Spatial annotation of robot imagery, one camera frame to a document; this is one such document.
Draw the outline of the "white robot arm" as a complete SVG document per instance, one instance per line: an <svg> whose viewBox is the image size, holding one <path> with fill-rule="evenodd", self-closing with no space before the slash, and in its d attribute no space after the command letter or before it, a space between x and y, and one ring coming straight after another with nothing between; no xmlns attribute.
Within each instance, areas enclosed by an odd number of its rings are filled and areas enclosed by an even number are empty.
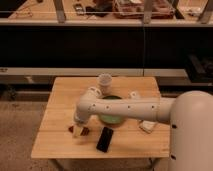
<svg viewBox="0 0 213 171"><path fill-rule="evenodd" d="M177 98L131 97L104 100L90 87L76 104L74 122L92 115L113 115L170 125L168 171L213 169L213 95L189 91Z"/></svg>

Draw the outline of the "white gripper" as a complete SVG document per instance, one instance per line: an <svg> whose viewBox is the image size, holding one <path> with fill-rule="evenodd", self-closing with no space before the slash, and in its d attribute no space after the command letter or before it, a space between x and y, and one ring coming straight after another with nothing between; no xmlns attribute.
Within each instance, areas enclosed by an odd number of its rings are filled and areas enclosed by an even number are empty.
<svg viewBox="0 0 213 171"><path fill-rule="evenodd" d="M88 122L88 115L84 112L75 111L74 113L74 121L77 124L86 124ZM80 125L73 126L73 137L79 137L83 132L84 127Z"/></svg>

